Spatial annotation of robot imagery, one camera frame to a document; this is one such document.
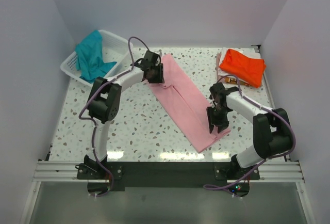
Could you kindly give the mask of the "pink t-shirt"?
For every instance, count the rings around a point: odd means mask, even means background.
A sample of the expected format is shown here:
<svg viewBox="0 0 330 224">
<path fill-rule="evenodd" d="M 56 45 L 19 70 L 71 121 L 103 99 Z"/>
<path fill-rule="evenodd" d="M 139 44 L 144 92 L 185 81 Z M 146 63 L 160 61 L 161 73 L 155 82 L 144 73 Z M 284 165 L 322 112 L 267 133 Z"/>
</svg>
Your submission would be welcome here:
<svg viewBox="0 0 330 224">
<path fill-rule="evenodd" d="M 149 84 L 151 91 L 167 114 L 186 136 L 198 153 L 213 145 L 230 132 L 209 132 L 207 107 L 210 103 L 193 81 L 184 73 L 172 55 L 161 58 L 163 84 Z"/>
</svg>

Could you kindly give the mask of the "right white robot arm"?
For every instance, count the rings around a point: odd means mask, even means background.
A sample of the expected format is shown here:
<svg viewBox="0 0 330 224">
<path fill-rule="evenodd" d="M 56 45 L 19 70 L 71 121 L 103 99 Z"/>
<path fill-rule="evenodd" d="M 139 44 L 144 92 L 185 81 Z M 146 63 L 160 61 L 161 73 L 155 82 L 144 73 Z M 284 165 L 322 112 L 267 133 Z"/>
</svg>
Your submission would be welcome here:
<svg viewBox="0 0 330 224">
<path fill-rule="evenodd" d="M 218 169 L 225 179 L 241 179 L 260 162 L 294 148 L 295 136 L 284 109 L 264 107 L 244 95 L 240 87 L 226 88 L 222 83 L 215 83 L 209 91 L 212 106 L 207 107 L 206 112 L 210 133 L 214 129 L 220 133 L 228 128 L 227 115 L 233 110 L 253 125 L 253 144 Z"/>
</svg>

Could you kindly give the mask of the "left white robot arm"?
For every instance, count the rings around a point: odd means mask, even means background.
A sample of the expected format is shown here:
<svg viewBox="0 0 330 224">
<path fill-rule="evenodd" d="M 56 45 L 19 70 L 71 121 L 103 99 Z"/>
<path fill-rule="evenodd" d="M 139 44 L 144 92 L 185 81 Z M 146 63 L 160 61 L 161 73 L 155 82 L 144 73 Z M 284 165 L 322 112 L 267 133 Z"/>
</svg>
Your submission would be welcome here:
<svg viewBox="0 0 330 224">
<path fill-rule="evenodd" d="M 103 178 L 107 172 L 105 163 L 108 131 L 110 121 L 120 110 L 121 94 L 143 81 L 150 84 L 164 83 L 161 57 L 149 50 L 127 70 L 109 78 L 98 77 L 93 83 L 84 108 L 88 110 L 88 119 L 94 122 L 91 154 L 85 156 L 84 164 L 89 167 L 89 173 L 96 179 Z"/>
</svg>

